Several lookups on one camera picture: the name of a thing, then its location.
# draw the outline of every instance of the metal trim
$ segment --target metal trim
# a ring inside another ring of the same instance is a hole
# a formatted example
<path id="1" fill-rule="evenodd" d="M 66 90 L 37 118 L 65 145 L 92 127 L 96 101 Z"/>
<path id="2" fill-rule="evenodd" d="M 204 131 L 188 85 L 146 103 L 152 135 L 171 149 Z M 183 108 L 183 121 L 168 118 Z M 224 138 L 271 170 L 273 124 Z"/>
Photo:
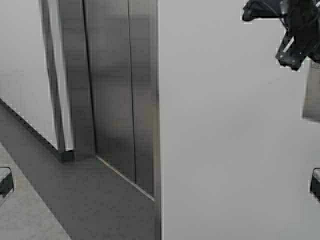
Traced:
<path id="1" fill-rule="evenodd" d="M 159 23 L 158 23 L 159 0 L 152 0 L 150 3 L 150 61 L 153 98 L 153 124 L 152 124 L 152 145 L 153 145 L 153 181 L 155 199 L 155 240 L 162 240 L 162 176 L 161 176 L 161 148 L 160 148 L 160 94 L 159 94 Z"/>
<path id="2" fill-rule="evenodd" d="M 62 110 L 58 91 L 58 78 L 54 56 L 52 29 L 50 24 L 49 4 L 48 0 L 38 0 L 38 2 L 41 14 L 41 25 L 45 47 L 45 58 L 47 63 L 51 102 L 53 107 L 53 118 L 56 133 L 57 150 L 59 153 L 63 153 L 66 150 L 66 144 L 64 130 L 62 126 Z"/>

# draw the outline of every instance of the metal baseboard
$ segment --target metal baseboard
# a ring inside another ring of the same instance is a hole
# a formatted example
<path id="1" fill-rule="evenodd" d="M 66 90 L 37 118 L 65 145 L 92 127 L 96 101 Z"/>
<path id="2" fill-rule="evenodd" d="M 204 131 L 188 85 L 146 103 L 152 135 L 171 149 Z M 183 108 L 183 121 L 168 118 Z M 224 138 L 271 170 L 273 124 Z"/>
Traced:
<path id="1" fill-rule="evenodd" d="M 55 157 L 62 163 L 71 162 L 75 159 L 73 150 L 59 152 L 50 142 L 48 142 L 40 133 L 37 132 L 29 123 L 26 122 L 15 110 L 7 105 L 0 98 L 0 105 L 3 106 L 18 122 L 20 122 L 25 129 L 27 129 L 36 139 L 39 140 Z"/>

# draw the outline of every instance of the floor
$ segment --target floor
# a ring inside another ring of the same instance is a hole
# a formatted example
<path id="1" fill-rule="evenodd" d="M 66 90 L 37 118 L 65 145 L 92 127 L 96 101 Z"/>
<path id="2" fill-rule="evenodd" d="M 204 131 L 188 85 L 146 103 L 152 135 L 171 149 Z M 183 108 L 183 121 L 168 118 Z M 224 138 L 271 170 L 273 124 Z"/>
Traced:
<path id="1" fill-rule="evenodd" d="M 0 207 L 0 239 L 70 240 L 2 144 L 0 167 L 11 168 L 15 187 L 15 192 Z"/>
<path id="2" fill-rule="evenodd" d="M 65 232 L 61 228 L 58 231 L 59 225 L 54 218 L 46 223 L 41 217 L 41 224 L 37 224 L 35 218 L 28 217 L 25 218 L 25 225 L 21 225 L 21 231 L 31 231 L 30 236 L 36 235 L 32 233 L 32 227 L 29 227 L 33 224 L 32 226 L 38 226 L 39 229 L 51 229 L 52 234 L 56 232 L 55 237 L 48 236 L 48 239 L 68 239 L 67 235 L 72 240 L 155 239 L 154 202 L 95 157 L 73 163 L 60 163 L 2 106 L 0 106 L 0 143 L 31 183 L 38 194 L 38 199 L 39 197 L 43 199 L 47 208 L 65 229 Z M 7 161 L 11 159 L 6 153 L 2 155 Z M 3 210 L 6 214 L 0 215 L 1 239 L 11 240 L 3 237 L 2 232 L 18 224 L 13 219 L 8 222 L 9 217 L 16 216 L 16 219 L 19 219 L 20 211 L 22 215 L 29 213 L 28 208 L 22 209 L 23 202 L 25 200 L 14 200 L 12 197 L 10 203 L 8 200 L 7 207 L 4 206 L 12 209 L 13 206 L 19 205 L 21 209 L 17 208 L 11 213 L 9 210 Z M 48 212 L 41 201 L 33 202 L 30 197 L 27 202 L 29 203 L 26 204 L 38 208 L 35 211 Z M 46 216 L 53 217 L 52 214 L 48 212 Z M 46 236 L 42 237 L 41 231 L 39 230 L 39 239 L 45 240 Z M 14 232 L 11 230 L 8 234 L 19 234 Z"/>

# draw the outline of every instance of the white partition wall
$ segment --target white partition wall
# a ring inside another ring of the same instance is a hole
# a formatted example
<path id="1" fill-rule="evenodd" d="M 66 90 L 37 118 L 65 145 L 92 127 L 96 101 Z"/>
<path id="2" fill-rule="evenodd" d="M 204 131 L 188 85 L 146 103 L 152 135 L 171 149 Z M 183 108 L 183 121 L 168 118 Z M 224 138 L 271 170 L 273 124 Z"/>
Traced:
<path id="1" fill-rule="evenodd" d="M 0 3 L 0 98 L 29 123 L 56 149 L 54 105 L 44 42 L 43 9 L 39 0 L 6 0 Z M 53 23 L 59 20 L 54 11 Z M 61 42 L 56 25 L 52 30 L 53 47 Z M 65 71 L 57 66 L 57 91 L 62 113 L 65 149 L 73 149 L 70 110 L 65 87 Z"/>
<path id="2" fill-rule="evenodd" d="M 164 240 L 319 238 L 320 124 L 301 117 L 309 64 L 280 67 L 283 27 L 244 24 L 244 4 L 158 1 Z"/>

